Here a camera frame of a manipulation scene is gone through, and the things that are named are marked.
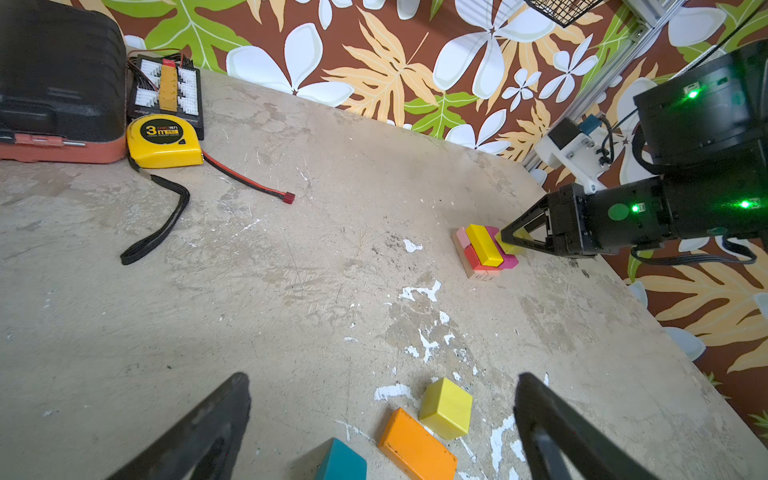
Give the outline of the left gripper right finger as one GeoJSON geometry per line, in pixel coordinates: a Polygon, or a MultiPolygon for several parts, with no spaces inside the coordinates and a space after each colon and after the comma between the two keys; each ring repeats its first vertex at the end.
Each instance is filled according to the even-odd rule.
{"type": "Polygon", "coordinates": [[[585,479],[653,479],[530,372],[519,375],[514,418],[533,479],[570,479],[568,466],[585,479]]]}

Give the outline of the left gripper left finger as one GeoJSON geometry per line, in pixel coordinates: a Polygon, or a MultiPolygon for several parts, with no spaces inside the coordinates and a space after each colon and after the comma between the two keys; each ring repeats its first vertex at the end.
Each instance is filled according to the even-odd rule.
{"type": "Polygon", "coordinates": [[[112,479],[230,479],[249,421],[249,378],[236,372],[112,479]]]}

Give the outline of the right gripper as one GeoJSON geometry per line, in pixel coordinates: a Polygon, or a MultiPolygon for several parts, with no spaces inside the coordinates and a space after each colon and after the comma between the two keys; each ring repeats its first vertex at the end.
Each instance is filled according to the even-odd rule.
{"type": "Polygon", "coordinates": [[[570,184],[545,194],[500,230],[500,245],[566,257],[659,247],[675,238],[662,180],[651,177],[587,194],[570,184]]]}

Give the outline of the magenta wood block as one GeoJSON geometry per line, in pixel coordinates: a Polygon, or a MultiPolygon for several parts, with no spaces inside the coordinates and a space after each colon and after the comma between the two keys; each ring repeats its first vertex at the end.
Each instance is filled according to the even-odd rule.
{"type": "Polygon", "coordinates": [[[496,235],[499,233],[499,229],[492,226],[486,226],[486,230],[491,236],[493,243],[498,251],[498,253],[502,257],[502,263],[497,266],[497,269],[499,270],[511,270],[514,269],[518,264],[519,261],[515,255],[508,254],[501,246],[501,244],[496,240],[496,235]]]}

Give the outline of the yellow long block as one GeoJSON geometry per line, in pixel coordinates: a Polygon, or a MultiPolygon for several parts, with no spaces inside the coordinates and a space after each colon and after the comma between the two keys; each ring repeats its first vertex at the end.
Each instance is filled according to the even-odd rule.
{"type": "Polygon", "coordinates": [[[485,226],[470,224],[466,234],[481,265],[497,268],[504,262],[503,255],[485,226]]]}

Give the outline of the pink wood block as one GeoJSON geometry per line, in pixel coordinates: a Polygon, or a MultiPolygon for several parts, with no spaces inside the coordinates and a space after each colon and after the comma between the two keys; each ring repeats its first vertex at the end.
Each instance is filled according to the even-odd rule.
{"type": "Polygon", "coordinates": [[[456,238],[459,242],[461,250],[465,250],[468,246],[471,245],[471,242],[464,228],[459,228],[456,231],[456,238]]]}

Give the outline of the red wood block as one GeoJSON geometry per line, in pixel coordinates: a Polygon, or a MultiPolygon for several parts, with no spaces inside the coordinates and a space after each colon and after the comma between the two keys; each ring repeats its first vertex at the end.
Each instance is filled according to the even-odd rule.
{"type": "Polygon", "coordinates": [[[477,253],[472,245],[468,246],[464,250],[464,257],[472,271],[487,271],[488,267],[483,265],[479,260],[477,253]]]}

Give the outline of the natural wood block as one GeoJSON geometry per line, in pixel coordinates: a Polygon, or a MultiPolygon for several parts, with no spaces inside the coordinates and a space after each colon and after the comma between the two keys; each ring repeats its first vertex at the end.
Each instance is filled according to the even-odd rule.
{"type": "Polygon", "coordinates": [[[501,276],[501,269],[485,266],[479,261],[464,228],[456,229],[451,238],[468,279],[490,282],[501,276]]]}

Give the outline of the yellow cube block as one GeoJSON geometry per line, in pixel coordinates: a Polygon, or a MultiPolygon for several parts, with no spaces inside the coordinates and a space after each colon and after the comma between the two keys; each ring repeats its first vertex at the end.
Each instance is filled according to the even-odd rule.
{"type": "Polygon", "coordinates": [[[473,396],[448,378],[425,391],[419,421],[445,440],[466,436],[470,430],[473,396]]]}
{"type": "MultiPolygon", "coordinates": [[[[516,231],[514,233],[514,237],[516,239],[522,239],[522,240],[527,240],[527,241],[531,241],[532,240],[531,235],[525,229],[520,229],[520,230],[516,231]]],[[[496,235],[496,240],[501,244],[502,248],[508,254],[510,254],[510,255],[517,256],[517,255],[524,255],[526,253],[526,249],[524,247],[516,245],[516,244],[505,242],[502,239],[501,232],[499,232],[496,235]]]]}

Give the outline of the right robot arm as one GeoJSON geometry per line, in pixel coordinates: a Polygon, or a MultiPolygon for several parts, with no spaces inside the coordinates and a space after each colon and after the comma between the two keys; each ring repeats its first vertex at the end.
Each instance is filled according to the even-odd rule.
{"type": "Polygon", "coordinates": [[[637,95],[627,160],[645,172],[614,188],[599,178],[616,153],[605,121],[559,122],[536,146],[575,182],[544,195],[497,233],[514,246],[589,258],[629,249],[648,265],[711,263],[711,254],[662,258],[676,240],[717,237],[722,261],[749,265],[747,241],[767,236],[767,44],[759,41],[637,95]]]}

